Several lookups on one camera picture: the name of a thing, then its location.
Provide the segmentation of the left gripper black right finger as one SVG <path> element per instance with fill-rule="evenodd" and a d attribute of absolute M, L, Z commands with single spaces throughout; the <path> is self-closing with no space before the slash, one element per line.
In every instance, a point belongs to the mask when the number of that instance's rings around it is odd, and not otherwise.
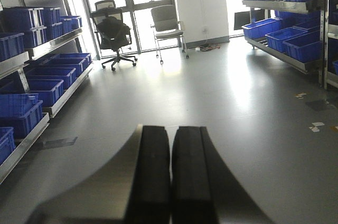
<path fill-rule="evenodd" d="M 272 223 L 225 164 L 206 127 L 179 127 L 172 176 L 173 223 Z"/>

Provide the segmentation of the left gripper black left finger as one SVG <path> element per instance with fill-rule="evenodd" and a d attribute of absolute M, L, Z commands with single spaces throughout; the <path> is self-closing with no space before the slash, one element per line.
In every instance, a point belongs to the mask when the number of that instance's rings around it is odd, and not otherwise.
<path fill-rule="evenodd" d="M 38 205 L 26 223 L 169 223 L 169 168 L 165 128 L 138 125 L 107 163 Z"/>

